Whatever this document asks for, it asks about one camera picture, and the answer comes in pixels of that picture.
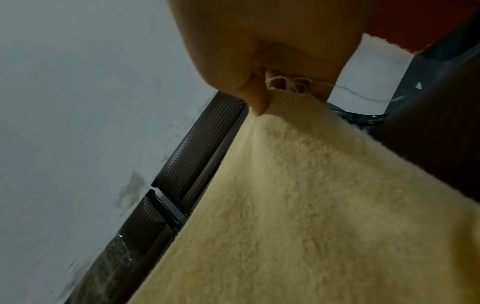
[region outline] white wall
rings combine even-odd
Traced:
[[[164,0],[1,1],[0,302],[63,303],[214,93]]]

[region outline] string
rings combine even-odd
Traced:
[[[400,100],[404,99],[405,97],[407,97],[406,95],[402,95],[402,96],[398,96],[396,98],[389,99],[389,100],[387,100],[387,99],[375,99],[375,98],[370,98],[370,97],[367,97],[367,96],[362,95],[360,93],[357,93],[354,90],[352,90],[350,88],[347,88],[345,86],[334,85],[334,84],[331,84],[331,83],[328,83],[328,82],[325,82],[325,81],[312,80],[312,79],[307,78],[307,77],[289,77],[289,76],[278,75],[278,76],[267,79],[266,80],[266,85],[270,86],[270,83],[273,80],[276,80],[276,79],[285,79],[286,81],[292,82],[293,87],[295,88],[295,91],[297,93],[300,93],[298,88],[297,88],[297,85],[303,86],[305,88],[305,94],[307,93],[307,90],[306,90],[307,86],[304,83],[297,82],[297,81],[303,80],[303,81],[309,81],[311,83],[316,83],[316,84],[319,84],[319,85],[328,86],[328,87],[331,87],[331,88],[343,89],[343,90],[346,90],[346,91],[348,91],[349,93],[351,93],[355,96],[358,96],[360,98],[363,98],[363,99],[366,99],[366,100],[369,100],[369,101],[374,101],[374,102],[396,102],[396,101],[400,101]]]

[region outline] hand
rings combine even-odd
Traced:
[[[211,86],[268,107],[266,70],[334,84],[357,49],[373,0],[168,0]],[[312,83],[327,100],[332,88]]]

